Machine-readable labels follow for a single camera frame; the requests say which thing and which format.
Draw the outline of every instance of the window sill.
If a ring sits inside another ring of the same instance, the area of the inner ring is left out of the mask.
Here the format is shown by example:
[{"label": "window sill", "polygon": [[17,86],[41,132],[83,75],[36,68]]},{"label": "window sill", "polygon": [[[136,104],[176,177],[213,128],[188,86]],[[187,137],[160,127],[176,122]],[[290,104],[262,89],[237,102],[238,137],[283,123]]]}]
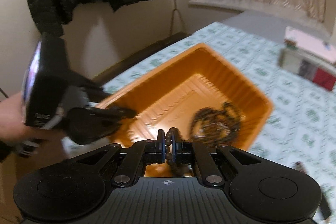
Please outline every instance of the window sill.
[{"label": "window sill", "polygon": [[302,10],[295,10],[292,7],[281,7],[279,5],[267,4],[253,0],[191,0],[189,1],[189,4],[238,11],[255,10],[292,20],[293,22],[317,30],[326,37],[330,37],[330,33],[326,30],[323,23],[307,17],[306,12]]}]

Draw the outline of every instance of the orange bin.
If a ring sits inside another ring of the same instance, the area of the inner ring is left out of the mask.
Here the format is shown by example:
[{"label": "orange bin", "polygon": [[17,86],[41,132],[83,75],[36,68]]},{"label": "orange bin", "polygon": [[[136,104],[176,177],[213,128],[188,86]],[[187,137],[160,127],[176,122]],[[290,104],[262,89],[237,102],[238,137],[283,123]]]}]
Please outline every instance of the orange bin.
[{"label": "orange bin", "polygon": [[156,139],[158,129],[171,127],[189,139],[190,123],[203,107],[221,109],[231,102],[241,112],[241,128],[232,144],[247,150],[272,111],[271,101],[241,72],[209,46],[198,44],[130,85],[111,95],[97,107],[111,104],[137,111],[135,119],[123,121],[110,136],[123,147],[135,141]]}]

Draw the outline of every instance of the gray surface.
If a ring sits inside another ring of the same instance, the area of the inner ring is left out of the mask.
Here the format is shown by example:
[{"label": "gray surface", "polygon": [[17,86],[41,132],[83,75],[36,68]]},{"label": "gray surface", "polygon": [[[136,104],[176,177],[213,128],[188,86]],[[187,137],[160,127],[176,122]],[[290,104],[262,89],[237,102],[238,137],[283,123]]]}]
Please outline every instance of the gray surface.
[{"label": "gray surface", "polygon": [[[22,224],[34,224],[30,220]],[[223,191],[197,178],[140,178],[112,192],[106,203],[73,224],[259,224],[238,212]],[[305,220],[301,224],[313,224]]]},{"label": "gray surface", "polygon": [[228,26],[265,37],[277,43],[284,42],[285,29],[287,26],[292,26],[323,40],[329,39],[329,37],[326,37],[320,32],[291,20],[253,10],[245,11],[222,22]]}]

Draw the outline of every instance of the human hand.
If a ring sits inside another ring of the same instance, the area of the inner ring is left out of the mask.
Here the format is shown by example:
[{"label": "human hand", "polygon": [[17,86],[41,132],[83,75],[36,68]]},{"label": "human hand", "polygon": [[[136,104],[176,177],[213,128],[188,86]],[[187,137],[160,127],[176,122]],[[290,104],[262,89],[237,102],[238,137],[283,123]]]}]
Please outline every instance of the human hand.
[{"label": "human hand", "polygon": [[0,140],[18,143],[29,138],[52,140],[63,134],[61,130],[44,130],[25,126],[21,114],[21,93],[0,103]]}]

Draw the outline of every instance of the red square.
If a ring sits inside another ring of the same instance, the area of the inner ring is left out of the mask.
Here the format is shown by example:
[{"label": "red square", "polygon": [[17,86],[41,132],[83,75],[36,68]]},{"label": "red square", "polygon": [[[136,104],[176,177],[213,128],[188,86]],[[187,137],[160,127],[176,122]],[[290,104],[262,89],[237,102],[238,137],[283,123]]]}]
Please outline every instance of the red square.
[{"label": "red square", "polygon": [[332,91],[336,78],[324,70],[317,69],[313,82],[324,87],[325,89]]}]

